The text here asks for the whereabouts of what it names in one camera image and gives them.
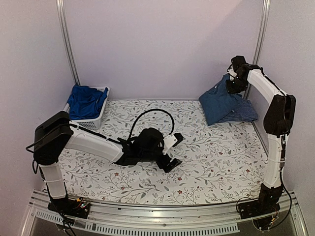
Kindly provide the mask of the dark teal t-shirt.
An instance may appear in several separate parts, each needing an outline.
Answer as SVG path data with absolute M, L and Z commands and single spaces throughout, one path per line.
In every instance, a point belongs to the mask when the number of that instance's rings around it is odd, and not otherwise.
M 240 94 L 230 94 L 226 88 L 226 81 L 230 80 L 228 74 L 214 87 L 204 92 L 198 99 L 208 126 L 217 123 L 231 112 L 242 100 Z

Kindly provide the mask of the bright blue garment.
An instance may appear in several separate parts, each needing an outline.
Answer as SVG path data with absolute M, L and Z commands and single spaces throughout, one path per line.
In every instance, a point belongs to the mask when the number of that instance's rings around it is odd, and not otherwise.
M 68 98 L 69 118 L 71 120 L 98 118 L 109 88 L 100 91 L 88 86 L 73 86 Z

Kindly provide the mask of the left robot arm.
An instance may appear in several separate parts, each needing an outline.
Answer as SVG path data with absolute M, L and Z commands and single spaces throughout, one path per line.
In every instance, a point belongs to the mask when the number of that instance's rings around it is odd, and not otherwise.
M 62 213 L 70 213 L 73 202 L 68 198 L 59 165 L 61 152 L 78 150 L 102 157 L 119 166 L 135 166 L 139 162 L 156 162 L 168 173 L 181 164 L 171 159 L 168 151 L 183 141 L 181 133 L 163 134 L 155 128 L 145 128 L 139 135 L 116 140 L 80 126 L 65 111 L 58 112 L 35 129 L 35 140 L 26 147 L 33 154 L 33 171 L 40 171 L 49 197 Z

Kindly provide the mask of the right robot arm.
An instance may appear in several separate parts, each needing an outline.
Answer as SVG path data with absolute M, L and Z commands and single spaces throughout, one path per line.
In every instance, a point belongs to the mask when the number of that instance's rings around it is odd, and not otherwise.
M 241 203 L 237 209 L 245 217 L 279 210 L 278 201 L 285 190 L 283 170 L 286 144 L 293 126 L 296 98 L 280 89 L 266 76 L 263 68 L 247 63 L 244 56 L 233 57 L 227 72 L 230 76 L 226 82 L 229 93 L 241 93 L 248 86 L 253 86 L 269 105 L 263 119 L 268 137 L 268 163 L 264 181 L 258 199 Z

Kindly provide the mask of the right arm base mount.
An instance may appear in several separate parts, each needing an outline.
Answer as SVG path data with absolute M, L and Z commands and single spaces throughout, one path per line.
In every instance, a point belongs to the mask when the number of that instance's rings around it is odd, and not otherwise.
M 236 202 L 236 210 L 241 219 L 248 219 L 280 210 L 279 203 L 271 203 L 267 206 L 261 206 L 258 199 L 242 197 Z

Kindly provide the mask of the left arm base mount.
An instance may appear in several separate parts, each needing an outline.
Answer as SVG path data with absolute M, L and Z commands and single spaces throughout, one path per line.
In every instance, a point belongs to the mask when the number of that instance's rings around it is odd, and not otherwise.
M 62 199 L 51 199 L 48 209 L 77 218 L 87 219 L 90 212 L 91 202 L 86 198 L 70 199 L 68 197 Z

